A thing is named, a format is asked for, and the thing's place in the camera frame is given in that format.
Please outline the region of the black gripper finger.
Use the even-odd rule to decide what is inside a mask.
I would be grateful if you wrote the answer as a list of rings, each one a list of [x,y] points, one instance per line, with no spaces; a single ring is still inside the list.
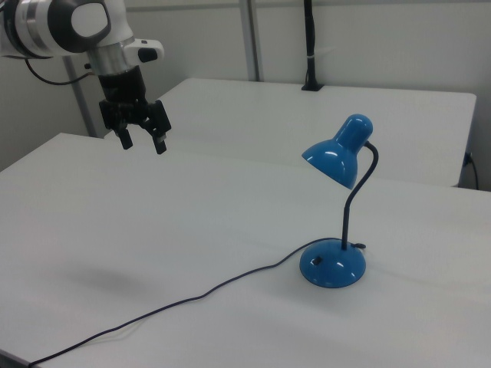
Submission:
[[[129,113],[124,109],[124,106],[108,100],[102,100],[99,102],[99,108],[105,127],[115,133],[125,150],[131,148],[133,142],[127,130]]]
[[[170,120],[160,100],[147,104],[144,113],[140,126],[152,136],[156,152],[160,155],[166,151],[166,133],[172,129]]]

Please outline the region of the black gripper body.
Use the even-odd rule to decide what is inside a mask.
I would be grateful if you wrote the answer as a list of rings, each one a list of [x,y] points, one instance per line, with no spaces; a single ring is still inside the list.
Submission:
[[[139,67],[121,74],[99,76],[104,99],[99,108],[108,129],[122,129],[148,118],[146,87]]]

